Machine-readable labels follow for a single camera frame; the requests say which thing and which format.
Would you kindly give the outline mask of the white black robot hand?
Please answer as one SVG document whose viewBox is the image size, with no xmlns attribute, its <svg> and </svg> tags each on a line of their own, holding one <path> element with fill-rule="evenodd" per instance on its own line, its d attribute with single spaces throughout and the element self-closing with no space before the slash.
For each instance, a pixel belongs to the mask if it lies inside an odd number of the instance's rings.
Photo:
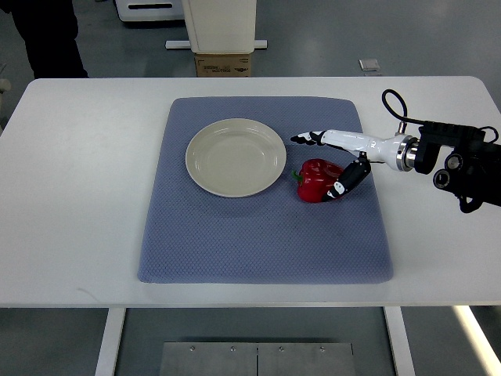
<svg viewBox="0 0 501 376">
<path fill-rule="evenodd" d="M 331 146 L 349 152 L 355 159 L 339 176 L 327 195 L 336 200 L 353 191 L 371 172 L 372 163 L 383 163 L 396 171 L 407 172 L 413 168 L 407 152 L 417 143 L 417 138 L 398 133 L 390 139 L 380 139 L 362 133 L 329 129 L 301 133 L 290 138 L 298 144 Z"/>
</svg>

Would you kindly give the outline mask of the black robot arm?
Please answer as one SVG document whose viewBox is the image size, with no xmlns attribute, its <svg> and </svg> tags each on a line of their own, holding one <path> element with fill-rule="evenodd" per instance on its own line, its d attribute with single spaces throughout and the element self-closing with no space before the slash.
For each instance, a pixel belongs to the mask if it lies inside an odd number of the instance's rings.
<svg viewBox="0 0 501 376">
<path fill-rule="evenodd" d="M 463 213 L 474 212 L 484 203 L 500 206 L 496 128 L 410 118 L 405 100 L 394 89 L 384 90 L 381 100 L 387 111 L 400 120 L 397 134 L 404 140 L 396 152 L 399 169 L 433 173 L 434 186 L 452 193 Z"/>
</svg>

